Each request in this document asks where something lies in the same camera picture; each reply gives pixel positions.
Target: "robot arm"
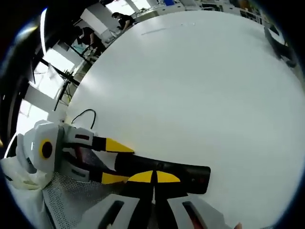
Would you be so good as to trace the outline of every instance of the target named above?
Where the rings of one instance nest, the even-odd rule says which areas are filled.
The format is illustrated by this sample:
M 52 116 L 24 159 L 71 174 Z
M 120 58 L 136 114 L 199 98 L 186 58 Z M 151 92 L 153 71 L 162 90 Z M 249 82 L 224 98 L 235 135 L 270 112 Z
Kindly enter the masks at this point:
M 37 169 L 52 173 L 61 164 L 63 149 L 78 146 L 96 151 L 134 153 L 128 147 L 110 138 L 94 136 L 84 128 L 41 120 L 25 135 L 17 136 L 16 155 L 29 173 L 35 173 Z

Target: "wall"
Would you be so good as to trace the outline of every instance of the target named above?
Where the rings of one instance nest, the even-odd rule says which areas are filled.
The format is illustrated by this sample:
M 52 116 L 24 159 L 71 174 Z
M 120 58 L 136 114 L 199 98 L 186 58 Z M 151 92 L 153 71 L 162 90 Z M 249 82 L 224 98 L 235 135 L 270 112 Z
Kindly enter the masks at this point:
M 116 19 L 112 18 L 112 13 L 100 3 L 93 4 L 87 8 L 93 13 L 108 29 L 115 29 L 119 23 Z
M 128 5 L 130 5 L 130 7 L 135 11 L 135 12 L 139 12 L 139 8 L 134 4 L 134 2 L 132 0 L 125 0 L 127 2 Z
M 31 85 L 28 88 L 24 100 L 48 113 L 50 113 L 54 109 L 56 104 L 55 99 L 48 97 L 46 94 L 40 92 Z
M 107 27 L 102 23 L 102 21 L 98 19 L 89 9 L 84 10 L 81 18 L 91 25 L 98 34 L 102 34 L 105 30 L 107 30 Z
M 64 50 L 62 47 L 60 47 L 58 44 L 54 45 L 52 47 L 56 52 L 67 58 L 69 61 L 71 61 L 75 66 L 79 65 L 82 61 L 82 58 L 71 48 L 68 49 L 68 51 Z

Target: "white table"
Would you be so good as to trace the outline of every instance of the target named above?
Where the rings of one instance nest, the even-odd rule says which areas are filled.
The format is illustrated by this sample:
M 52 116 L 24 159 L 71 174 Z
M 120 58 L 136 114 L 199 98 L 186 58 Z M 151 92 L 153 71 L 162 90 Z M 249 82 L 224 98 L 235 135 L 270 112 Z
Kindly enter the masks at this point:
M 300 181 L 304 92 L 249 19 L 185 11 L 135 25 L 88 71 L 68 116 L 87 108 L 99 136 L 140 156 L 209 166 L 202 199 L 231 227 L 272 225 Z

